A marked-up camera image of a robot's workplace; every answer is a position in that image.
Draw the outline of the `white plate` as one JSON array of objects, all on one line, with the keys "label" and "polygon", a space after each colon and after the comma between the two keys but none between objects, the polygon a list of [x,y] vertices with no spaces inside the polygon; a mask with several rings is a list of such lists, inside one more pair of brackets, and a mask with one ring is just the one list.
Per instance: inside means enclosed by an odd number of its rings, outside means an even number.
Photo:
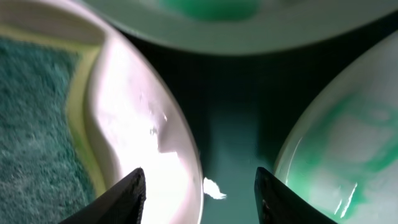
[{"label": "white plate", "polygon": [[141,168],[141,223],[199,223],[203,174],[195,141],[171,92],[130,41],[74,1],[2,1],[2,24],[100,48],[83,118],[105,192]]}]

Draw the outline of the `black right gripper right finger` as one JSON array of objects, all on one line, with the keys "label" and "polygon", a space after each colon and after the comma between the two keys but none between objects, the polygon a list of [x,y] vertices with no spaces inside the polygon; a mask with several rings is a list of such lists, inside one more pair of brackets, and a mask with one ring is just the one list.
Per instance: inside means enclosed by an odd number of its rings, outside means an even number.
[{"label": "black right gripper right finger", "polygon": [[263,167],[256,170],[254,192],[260,224],[336,224]]}]

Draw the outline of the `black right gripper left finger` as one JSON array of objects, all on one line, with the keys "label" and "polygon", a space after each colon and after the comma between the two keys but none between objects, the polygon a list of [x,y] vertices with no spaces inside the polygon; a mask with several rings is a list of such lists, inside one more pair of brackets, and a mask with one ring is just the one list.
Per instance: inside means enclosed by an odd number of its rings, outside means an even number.
[{"label": "black right gripper left finger", "polygon": [[140,224],[145,200],[146,178],[137,168],[61,224]]}]

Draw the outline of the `green scrub sponge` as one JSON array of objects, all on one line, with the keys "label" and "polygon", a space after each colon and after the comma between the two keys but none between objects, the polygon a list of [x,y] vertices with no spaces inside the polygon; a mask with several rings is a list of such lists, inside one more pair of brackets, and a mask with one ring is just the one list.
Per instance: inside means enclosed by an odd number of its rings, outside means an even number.
[{"label": "green scrub sponge", "polygon": [[1,25],[2,223],[59,223],[105,192],[83,118],[99,52]]}]

